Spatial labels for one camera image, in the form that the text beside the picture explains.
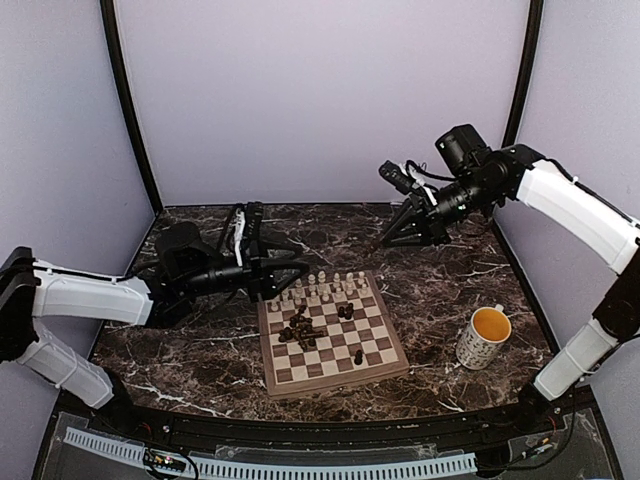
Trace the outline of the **wooden chess board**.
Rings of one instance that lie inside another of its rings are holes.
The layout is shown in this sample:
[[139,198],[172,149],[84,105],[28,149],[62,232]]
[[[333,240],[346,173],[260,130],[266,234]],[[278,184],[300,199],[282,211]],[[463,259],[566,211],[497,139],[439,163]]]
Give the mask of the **wooden chess board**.
[[[338,307],[352,303],[350,321]],[[305,315],[326,332],[317,346],[303,352],[296,341],[280,343],[289,318],[306,305]],[[290,398],[406,374],[409,362],[370,271],[325,272],[298,279],[278,297],[257,306],[260,345],[268,394]],[[354,363],[363,352],[363,363]]]

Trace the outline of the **patterned mug yellow inside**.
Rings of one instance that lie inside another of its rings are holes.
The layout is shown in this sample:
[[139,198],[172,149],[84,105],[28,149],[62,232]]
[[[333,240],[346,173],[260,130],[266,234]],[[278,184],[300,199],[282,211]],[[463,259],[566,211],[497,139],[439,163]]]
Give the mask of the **patterned mug yellow inside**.
[[512,324],[503,305],[478,308],[456,344],[456,358],[469,370],[482,370],[493,361],[511,334]]

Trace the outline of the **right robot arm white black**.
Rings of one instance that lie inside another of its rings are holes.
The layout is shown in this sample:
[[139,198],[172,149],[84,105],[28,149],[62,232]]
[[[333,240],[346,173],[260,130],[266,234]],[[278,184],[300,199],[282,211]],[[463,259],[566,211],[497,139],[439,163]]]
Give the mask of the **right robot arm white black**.
[[586,244],[617,278],[590,320],[536,375],[510,413],[521,434],[534,432],[549,405],[609,353],[639,334],[639,222],[571,176],[556,160],[523,144],[494,150],[470,125],[443,134],[435,147],[450,174],[443,186],[408,160],[390,160],[380,176],[405,200],[377,243],[382,247],[438,246],[449,226],[475,211],[489,212],[513,200],[545,215]]

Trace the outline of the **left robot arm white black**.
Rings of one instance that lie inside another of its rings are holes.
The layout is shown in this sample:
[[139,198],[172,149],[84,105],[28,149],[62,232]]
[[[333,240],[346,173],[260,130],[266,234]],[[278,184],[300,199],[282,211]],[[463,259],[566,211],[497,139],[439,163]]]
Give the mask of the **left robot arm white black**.
[[79,356],[38,318],[82,317],[147,328],[171,328],[192,312],[195,299],[244,290],[254,301],[272,300],[309,271],[295,258],[273,258],[278,244],[249,225],[236,230],[233,252],[205,243],[191,222],[156,239],[154,274],[114,277],[67,270],[17,247],[1,267],[1,359],[25,365],[85,405],[120,436],[141,427],[140,412],[115,374]]

